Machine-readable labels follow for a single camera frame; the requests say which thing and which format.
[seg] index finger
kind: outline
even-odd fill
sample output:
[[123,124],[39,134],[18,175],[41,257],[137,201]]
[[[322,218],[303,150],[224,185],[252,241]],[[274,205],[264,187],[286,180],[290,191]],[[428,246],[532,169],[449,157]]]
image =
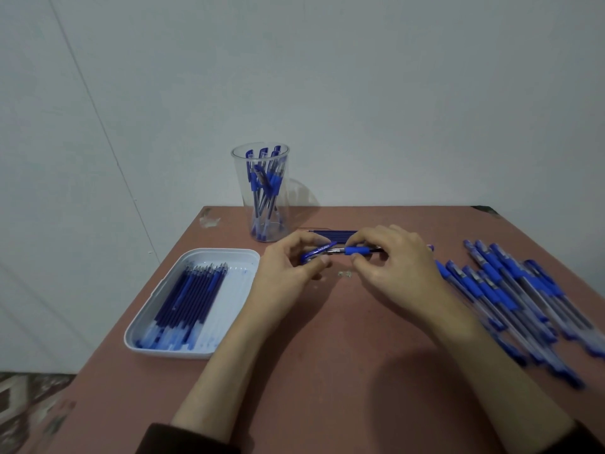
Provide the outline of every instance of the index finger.
[[389,235],[382,229],[377,228],[361,228],[358,232],[353,234],[347,240],[345,247],[349,247],[351,245],[357,245],[361,242],[367,242],[372,245],[377,245],[379,247],[384,248],[384,250],[389,252],[391,249],[391,244],[389,242]]
[[328,237],[320,236],[314,232],[298,230],[284,237],[282,240],[277,241],[274,245],[283,249],[284,252],[288,252],[294,247],[303,247],[305,245],[315,245],[319,247],[329,243],[330,239],[328,239]]

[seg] person's right arm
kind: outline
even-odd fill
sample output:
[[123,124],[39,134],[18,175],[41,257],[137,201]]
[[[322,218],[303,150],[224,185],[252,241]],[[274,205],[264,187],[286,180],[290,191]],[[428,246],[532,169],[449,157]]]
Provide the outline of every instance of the person's right arm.
[[509,453],[535,454],[575,422],[513,362],[449,290],[431,251],[398,226],[363,228],[346,245],[367,242],[389,255],[383,267],[353,255],[353,266],[455,360]]

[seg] floor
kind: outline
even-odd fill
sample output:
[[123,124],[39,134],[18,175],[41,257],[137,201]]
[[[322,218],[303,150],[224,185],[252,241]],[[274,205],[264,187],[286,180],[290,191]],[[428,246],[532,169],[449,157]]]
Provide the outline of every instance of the floor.
[[0,372],[0,454],[14,454],[76,375]]

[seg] plastic cup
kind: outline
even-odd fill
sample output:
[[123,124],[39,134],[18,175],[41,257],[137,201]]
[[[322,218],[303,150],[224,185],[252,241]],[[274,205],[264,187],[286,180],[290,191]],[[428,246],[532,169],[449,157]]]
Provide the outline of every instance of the plastic cup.
[[247,143],[231,150],[246,225],[253,239],[275,242],[290,233],[288,227],[288,154],[283,143]]

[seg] white tray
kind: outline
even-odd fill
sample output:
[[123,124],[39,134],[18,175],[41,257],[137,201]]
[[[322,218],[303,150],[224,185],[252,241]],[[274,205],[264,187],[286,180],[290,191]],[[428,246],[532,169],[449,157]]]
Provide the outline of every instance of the white tray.
[[[244,305],[250,292],[259,260],[260,255],[258,253],[247,249],[198,248],[185,253],[157,284],[149,299],[132,322],[130,322],[124,333],[124,344],[133,352],[154,355],[156,357],[209,358],[222,341],[225,333],[231,327],[233,320],[235,320],[235,317]],[[141,349],[136,346],[136,341],[140,340],[149,324],[153,322],[164,300],[168,297],[170,290],[172,290],[178,277],[187,266],[219,265],[221,263],[227,263],[229,271],[216,294],[214,304],[208,313],[208,317],[206,317],[200,336],[192,350],[189,350],[186,346],[173,351]]]

